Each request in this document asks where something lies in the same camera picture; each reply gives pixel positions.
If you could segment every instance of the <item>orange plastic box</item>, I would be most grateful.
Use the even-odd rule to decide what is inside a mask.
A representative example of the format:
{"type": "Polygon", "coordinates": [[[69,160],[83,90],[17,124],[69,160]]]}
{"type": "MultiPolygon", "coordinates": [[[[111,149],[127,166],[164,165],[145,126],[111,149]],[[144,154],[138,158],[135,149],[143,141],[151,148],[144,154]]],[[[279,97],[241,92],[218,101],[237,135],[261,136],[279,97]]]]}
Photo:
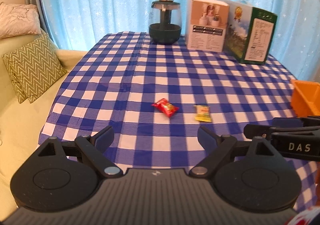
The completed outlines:
{"type": "Polygon", "coordinates": [[[291,80],[294,90],[291,107],[298,117],[320,115],[320,84],[316,82],[291,80]]]}

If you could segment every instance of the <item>box label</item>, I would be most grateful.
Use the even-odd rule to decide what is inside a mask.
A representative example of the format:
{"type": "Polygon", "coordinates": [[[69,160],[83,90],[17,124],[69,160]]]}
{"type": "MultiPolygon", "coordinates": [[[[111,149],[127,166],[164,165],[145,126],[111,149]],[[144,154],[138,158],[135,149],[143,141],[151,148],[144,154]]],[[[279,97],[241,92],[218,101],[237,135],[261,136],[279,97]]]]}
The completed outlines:
{"type": "Polygon", "coordinates": [[[255,18],[245,60],[263,62],[268,52],[274,23],[255,18]]]}
{"type": "Polygon", "coordinates": [[[224,30],[220,28],[192,26],[189,42],[191,49],[220,51],[223,45],[224,30]]]}

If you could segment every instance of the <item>blue and white checkered tablecloth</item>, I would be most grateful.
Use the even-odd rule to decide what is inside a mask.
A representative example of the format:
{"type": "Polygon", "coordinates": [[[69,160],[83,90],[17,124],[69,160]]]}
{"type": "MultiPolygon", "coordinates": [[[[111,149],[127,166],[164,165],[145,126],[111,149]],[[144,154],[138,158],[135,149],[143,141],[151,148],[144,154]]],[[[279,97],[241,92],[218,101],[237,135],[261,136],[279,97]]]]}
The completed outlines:
{"type": "MultiPolygon", "coordinates": [[[[100,40],[62,83],[41,131],[74,140],[111,125],[115,140],[105,156],[128,167],[187,170],[205,157],[197,141],[195,104],[210,106],[215,133],[245,139],[247,123],[292,117],[294,78],[269,56],[265,66],[240,65],[226,53],[188,50],[184,39],[157,45],[146,33],[123,32],[100,40]],[[180,109],[170,119],[152,103],[167,98],[180,109]]],[[[292,160],[302,180],[298,211],[315,203],[315,162],[292,160]]]]}

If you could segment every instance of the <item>beige sofa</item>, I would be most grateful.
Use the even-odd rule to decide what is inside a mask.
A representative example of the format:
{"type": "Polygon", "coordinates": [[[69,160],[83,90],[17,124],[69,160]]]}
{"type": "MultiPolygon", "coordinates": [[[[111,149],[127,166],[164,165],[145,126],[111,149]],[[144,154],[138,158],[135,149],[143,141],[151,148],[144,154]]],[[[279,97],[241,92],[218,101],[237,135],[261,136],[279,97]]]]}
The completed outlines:
{"type": "MultiPolygon", "coordinates": [[[[27,99],[19,104],[2,55],[38,38],[23,35],[0,39],[0,221],[16,208],[10,192],[10,180],[15,171],[36,149],[39,133],[47,119],[52,102],[61,83],[61,77],[39,99],[30,104],[27,99]]],[[[62,66],[70,72],[87,52],[56,50],[62,66]]]]}

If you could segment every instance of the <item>glass jar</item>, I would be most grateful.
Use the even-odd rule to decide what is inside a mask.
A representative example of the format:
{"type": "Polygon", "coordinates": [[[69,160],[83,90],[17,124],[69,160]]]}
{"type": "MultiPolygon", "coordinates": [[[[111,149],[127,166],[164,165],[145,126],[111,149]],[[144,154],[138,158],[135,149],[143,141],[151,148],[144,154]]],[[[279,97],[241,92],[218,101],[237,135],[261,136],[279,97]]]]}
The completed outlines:
{"type": "Polygon", "coordinates": [[[181,35],[180,3],[173,0],[153,1],[149,13],[149,34],[158,44],[177,42],[181,35]]]}

